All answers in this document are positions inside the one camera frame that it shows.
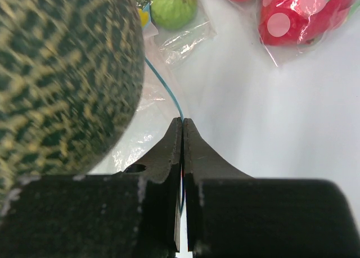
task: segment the plastic bag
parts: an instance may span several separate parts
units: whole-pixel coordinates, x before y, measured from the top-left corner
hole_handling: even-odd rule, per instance
[[[360,6],[360,0],[230,1],[249,18],[252,34],[277,66],[315,49]]]
[[[164,64],[151,38],[145,40],[145,48],[146,57],[174,93],[182,112],[188,115],[181,88]],[[167,90],[146,65],[142,97],[131,124],[116,146],[90,174],[115,174],[124,171],[162,139],[174,117],[179,117],[178,109]]]
[[[216,36],[200,0],[149,1],[149,16],[158,30],[154,43],[169,66],[178,66],[200,43]]]

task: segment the transparent plastic wrapper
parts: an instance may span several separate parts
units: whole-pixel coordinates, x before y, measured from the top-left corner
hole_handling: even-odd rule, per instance
[[[182,112],[188,115],[180,86],[164,64],[153,39],[146,40],[145,45],[146,57],[174,93]],[[90,174],[115,174],[124,171],[162,139],[174,117],[179,117],[179,111],[172,98],[156,75],[145,65],[142,97],[131,124],[116,146]]]
[[[178,66],[200,43],[216,32],[200,0],[137,0],[143,20],[150,17],[157,28],[154,43],[171,67]],[[145,5],[150,4],[150,11]]]
[[[230,1],[246,16],[276,65],[315,49],[360,6],[360,0]]]

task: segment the green patterned object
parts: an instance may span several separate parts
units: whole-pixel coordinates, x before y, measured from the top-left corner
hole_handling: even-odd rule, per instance
[[[83,174],[141,96],[134,0],[0,0],[0,209],[18,176]]]

